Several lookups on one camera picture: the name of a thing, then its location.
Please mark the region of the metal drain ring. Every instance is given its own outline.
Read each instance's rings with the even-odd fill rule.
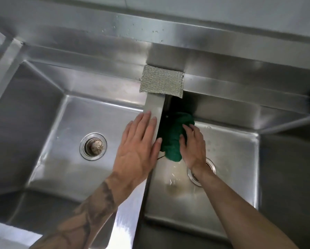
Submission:
[[[107,141],[103,135],[91,133],[82,139],[79,150],[83,158],[88,161],[95,161],[105,154]]]
[[[211,168],[213,173],[216,175],[215,165],[212,162],[212,160],[209,158],[206,158],[206,163]],[[187,168],[187,175],[189,176],[192,183],[194,183],[196,186],[202,187],[201,184],[199,183],[198,179],[195,177],[195,175],[192,173],[192,171],[189,168]]]

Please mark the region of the drain rim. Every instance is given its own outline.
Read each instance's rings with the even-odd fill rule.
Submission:
[[[206,163],[211,168],[213,173],[216,175],[216,168],[215,168],[213,161],[209,158],[206,158]],[[197,180],[197,178],[195,177],[195,175],[192,173],[192,171],[189,168],[187,168],[187,175],[189,176],[192,183],[194,183],[196,186],[202,187],[199,181]]]
[[[89,154],[86,153],[86,144],[91,140],[91,139],[100,139],[103,143],[103,150],[96,156],[90,156]],[[100,159],[106,152],[107,150],[107,140],[104,138],[103,135],[99,134],[99,133],[90,133],[87,134],[80,142],[80,146],[79,146],[79,151],[81,156],[88,160],[88,161],[95,161]]]

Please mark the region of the silver sponge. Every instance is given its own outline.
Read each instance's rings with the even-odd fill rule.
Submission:
[[[184,73],[145,65],[142,72],[140,92],[160,93],[183,97]]]

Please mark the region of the wet green rag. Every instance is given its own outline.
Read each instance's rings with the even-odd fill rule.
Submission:
[[[171,113],[161,121],[158,130],[158,137],[161,137],[161,151],[165,152],[165,157],[171,161],[179,162],[182,155],[179,151],[179,136],[184,135],[187,140],[186,132],[182,125],[194,125],[193,116],[189,113]]]

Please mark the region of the person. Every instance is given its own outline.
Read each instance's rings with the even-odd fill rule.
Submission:
[[[89,248],[99,230],[118,206],[154,168],[162,139],[152,145],[157,123],[151,113],[141,113],[126,126],[110,176],[56,230],[40,238],[31,249]],[[206,165],[206,143],[193,125],[183,128],[180,152],[205,190],[228,238],[235,249],[285,248],[296,245],[273,223],[262,216]]]

